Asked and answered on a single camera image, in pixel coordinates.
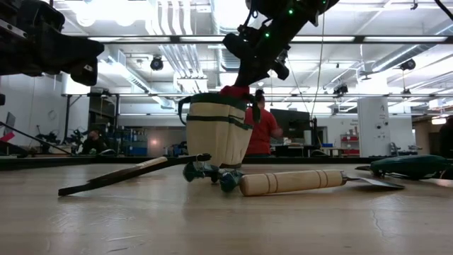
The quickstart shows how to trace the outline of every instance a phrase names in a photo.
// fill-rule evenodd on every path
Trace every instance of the ceiling light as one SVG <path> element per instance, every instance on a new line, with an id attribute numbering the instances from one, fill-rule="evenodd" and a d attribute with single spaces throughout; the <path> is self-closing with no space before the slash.
<path id="1" fill-rule="evenodd" d="M 177 113 L 151 113 L 152 116 L 173 116 L 177 115 Z"/>
<path id="2" fill-rule="evenodd" d="M 130 93 L 130 94 L 120 94 L 120 97 L 148 97 L 148 94 L 136 94 L 136 93 Z"/>
<path id="3" fill-rule="evenodd" d="M 76 19 L 77 23 L 85 28 L 92 26 L 96 22 L 94 18 L 89 18 L 88 16 L 81 14 L 77 14 Z"/>
<path id="4" fill-rule="evenodd" d="M 354 36 L 296 36 L 292 42 L 352 42 Z"/>
<path id="5" fill-rule="evenodd" d="M 447 123 L 446 118 L 432 118 L 431 119 L 431 124 L 433 124 L 433 125 L 443 125 L 445 123 Z"/>
<path id="6" fill-rule="evenodd" d="M 199 43 L 199 42 L 212 42 L 212 43 L 222 43 L 223 36 L 181 36 L 181 42 L 187 43 Z"/>
<path id="7" fill-rule="evenodd" d="M 438 43 L 443 42 L 447 39 L 446 36 L 367 36 L 364 42 L 427 42 L 427 43 Z"/>
<path id="8" fill-rule="evenodd" d="M 130 25 L 132 25 L 135 21 L 131 18 L 128 18 L 128 17 L 118 17 L 117 20 L 116 20 L 116 23 L 120 26 L 123 26 L 123 27 L 128 27 Z"/>
<path id="9" fill-rule="evenodd" d="M 146 113 L 120 113 L 121 116 L 146 116 Z"/>

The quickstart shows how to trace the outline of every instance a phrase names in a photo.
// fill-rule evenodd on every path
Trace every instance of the security camera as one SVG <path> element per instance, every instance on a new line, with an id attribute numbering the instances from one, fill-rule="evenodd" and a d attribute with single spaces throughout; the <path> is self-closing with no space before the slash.
<path id="1" fill-rule="evenodd" d="M 347 84 L 340 84 L 333 88 L 333 94 L 335 95 L 342 95 L 348 92 L 348 85 Z"/>
<path id="2" fill-rule="evenodd" d="M 154 71 L 159 71 L 164 68 L 164 63 L 162 62 L 161 55 L 154 55 L 153 60 L 151 61 L 150 67 Z"/>
<path id="3" fill-rule="evenodd" d="M 415 68 L 415 66 L 416 66 L 415 61 L 413 59 L 410 59 L 410 60 L 404 62 L 403 64 L 400 64 L 399 68 L 403 71 L 406 71 L 406 70 L 413 70 Z"/>

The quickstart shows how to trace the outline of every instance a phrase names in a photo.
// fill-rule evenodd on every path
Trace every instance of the table surface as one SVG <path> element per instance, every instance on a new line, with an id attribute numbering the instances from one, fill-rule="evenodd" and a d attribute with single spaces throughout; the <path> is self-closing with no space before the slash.
<path id="1" fill-rule="evenodd" d="M 127 165 L 0 172 L 2 254 L 451 254 L 452 182 L 404 181 L 381 191 L 337 188 L 243 197 L 182 166 L 72 197 L 58 188 Z M 353 165 L 245 165 L 245 173 Z"/>

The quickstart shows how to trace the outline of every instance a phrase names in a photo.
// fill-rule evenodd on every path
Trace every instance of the man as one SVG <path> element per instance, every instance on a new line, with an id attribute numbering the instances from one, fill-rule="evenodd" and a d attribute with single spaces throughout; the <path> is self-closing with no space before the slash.
<path id="1" fill-rule="evenodd" d="M 103 138 L 99 135 L 100 133 L 101 131 L 98 128 L 94 128 L 90 131 L 82 145 L 83 150 L 81 154 L 99 154 L 108 149 Z"/>
<path id="2" fill-rule="evenodd" d="M 248 143 L 246 157 L 269 157 L 270 156 L 270 138 L 280 138 L 283 135 L 281 128 L 277 126 L 277 121 L 272 113 L 264 109 L 265 98 L 264 91 L 258 89 L 255 93 L 255 99 L 261 110 L 261 121 L 259 124 L 253 122 L 252 108 L 246 111 L 246 123 L 253 125 L 253 132 Z"/>

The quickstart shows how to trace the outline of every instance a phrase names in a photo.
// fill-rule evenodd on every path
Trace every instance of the blue object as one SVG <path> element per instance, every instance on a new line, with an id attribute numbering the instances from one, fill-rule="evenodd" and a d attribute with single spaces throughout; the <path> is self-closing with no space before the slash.
<path id="1" fill-rule="evenodd" d="M 148 148 L 133 147 L 130 151 L 130 154 L 137 156 L 146 156 L 148 155 Z"/>

